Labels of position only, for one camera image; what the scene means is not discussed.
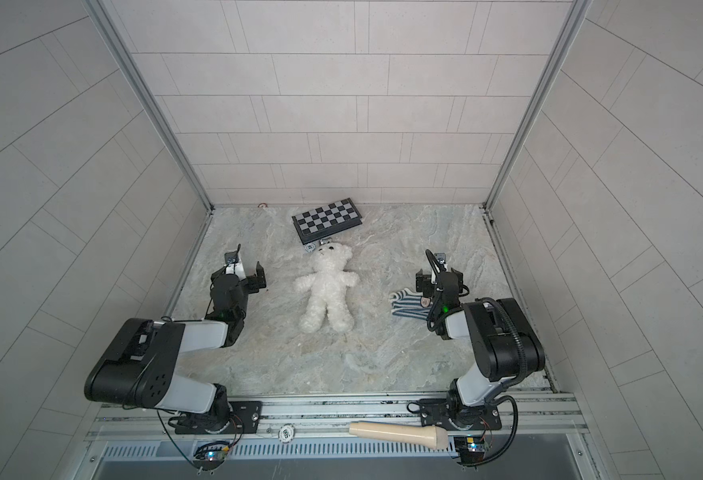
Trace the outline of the blue white striped sweater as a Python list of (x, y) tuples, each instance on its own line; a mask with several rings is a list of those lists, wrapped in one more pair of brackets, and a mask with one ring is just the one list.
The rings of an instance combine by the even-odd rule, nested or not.
[(423, 297), (421, 292), (413, 292), (409, 288), (391, 293), (389, 304), (393, 317), (425, 321), (431, 310), (431, 300)]

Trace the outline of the white teddy bear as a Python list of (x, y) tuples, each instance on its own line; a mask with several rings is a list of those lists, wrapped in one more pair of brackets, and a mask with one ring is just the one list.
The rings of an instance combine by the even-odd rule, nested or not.
[(353, 330), (355, 318), (347, 306), (346, 294), (349, 288), (359, 284), (359, 274), (344, 270), (351, 258), (353, 250), (340, 243), (321, 245), (309, 255), (313, 272), (294, 282), (296, 292), (309, 293), (305, 312), (298, 322), (302, 332), (317, 332), (325, 319), (335, 332)]

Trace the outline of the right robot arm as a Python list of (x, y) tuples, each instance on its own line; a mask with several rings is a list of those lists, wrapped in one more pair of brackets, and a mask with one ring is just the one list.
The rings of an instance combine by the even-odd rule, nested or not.
[(444, 340), (465, 338), (473, 350), (471, 368), (451, 382), (445, 400), (415, 403), (421, 424), (449, 431), (501, 429), (503, 392), (545, 368), (543, 346), (517, 300), (463, 303), (467, 288), (454, 269), (417, 273), (415, 290), (429, 300), (429, 331)]

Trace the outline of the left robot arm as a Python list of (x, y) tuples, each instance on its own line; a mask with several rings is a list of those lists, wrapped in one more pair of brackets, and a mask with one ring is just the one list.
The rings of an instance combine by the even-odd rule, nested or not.
[(226, 387), (175, 371), (180, 354), (233, 346), (246, 318), (248, 296), (266, 287), (264, 269), (245, 275), (237, 261), (210, 278), (210, 311), (201, 320), (130, 318), (84, 384), (93, 402), (171, 412), (178, 435), (251, 434), (262, 404), (228, 399)]

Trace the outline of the black white chessboard box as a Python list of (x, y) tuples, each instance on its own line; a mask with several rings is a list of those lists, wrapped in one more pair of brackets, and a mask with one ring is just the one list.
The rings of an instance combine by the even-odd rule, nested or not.
[(317, 242), (363, 224), (363, 216), (350, 198), (292, 216), (302, 245)]

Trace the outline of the round white sticker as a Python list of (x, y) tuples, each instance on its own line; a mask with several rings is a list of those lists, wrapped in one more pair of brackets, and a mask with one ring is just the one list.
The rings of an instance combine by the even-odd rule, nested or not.
[(281, 426), (278, 430), (278, 435), (277, 435), (279, 441), (283, 444), (289, 444), (290, 442), (293, 442), (293, 439), (295, 438), (295, 428), (292, 424), (285, 424)]

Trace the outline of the right circuit board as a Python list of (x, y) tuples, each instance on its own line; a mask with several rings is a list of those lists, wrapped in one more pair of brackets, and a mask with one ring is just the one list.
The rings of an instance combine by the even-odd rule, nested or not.
[(485, 461), (487, 442), (482, 437), (453, 437), (457, 462), (461, 466), (477, 466)]

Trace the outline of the circuit board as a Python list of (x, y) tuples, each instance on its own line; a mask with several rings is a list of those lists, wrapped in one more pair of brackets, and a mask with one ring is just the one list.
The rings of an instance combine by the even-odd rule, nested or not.
[(453, 437), (457, 462), (461, 466), (477, 466), (485, 461), (487, 442), (482, 437)]
[(225, 462), (231, 448), (232, 443), (225, 440), (203, 444), (195, 450), (193, 462), (202, 471), (215, 470)]

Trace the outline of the left circuit board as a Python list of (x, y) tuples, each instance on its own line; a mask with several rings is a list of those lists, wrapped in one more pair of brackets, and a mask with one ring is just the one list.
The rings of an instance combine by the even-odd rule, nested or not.
[(215, 470), (225, 462), (231, 448), (232, 443), (225, 440), (203, 444), (195, 450), (193, 462), (202, 471)]

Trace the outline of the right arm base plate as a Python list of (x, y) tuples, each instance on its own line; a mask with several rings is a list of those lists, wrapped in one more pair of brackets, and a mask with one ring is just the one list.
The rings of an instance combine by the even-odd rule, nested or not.
[(499, 412), (484, 405), (467, 407), (447, 399), (423, 398), (407, 405), (407, 411), (421, 418), (422, 426), (439, 426), (447, 431), (499, 431)]

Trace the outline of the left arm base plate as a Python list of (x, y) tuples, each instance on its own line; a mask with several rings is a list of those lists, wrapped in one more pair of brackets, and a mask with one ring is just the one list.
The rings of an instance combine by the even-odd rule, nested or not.
[(167, 424), (179, 435), (255, 434), (263, 408), (260, 401), (229, 402), (223, 418), (211, 414), (181, 413)]

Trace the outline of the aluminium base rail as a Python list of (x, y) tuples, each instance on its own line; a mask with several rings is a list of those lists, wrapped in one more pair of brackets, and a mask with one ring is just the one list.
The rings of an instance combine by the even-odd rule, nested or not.
[[(573, 394), (546, 389), (513, 389), (519, 412), (520, 434), (587, 433), (587, 420)], [(389, 394), (275, 395), (231, 397), (233, 401), (260, 401), (263, 408), (255, 434), (246, 439), (276, 439), (278, 430), (292, 424), (295, 437), (346, 437), (353, 422), (379, 422), (421, 427), (421, 418), (407, 411), (423, 398), (447, 398), (445, 392)], [(136, 408), (126, 410), (102, 404), (84, 438), (87, 440), (163, 440), (171, 427), (161, 424), (175, 413)]]

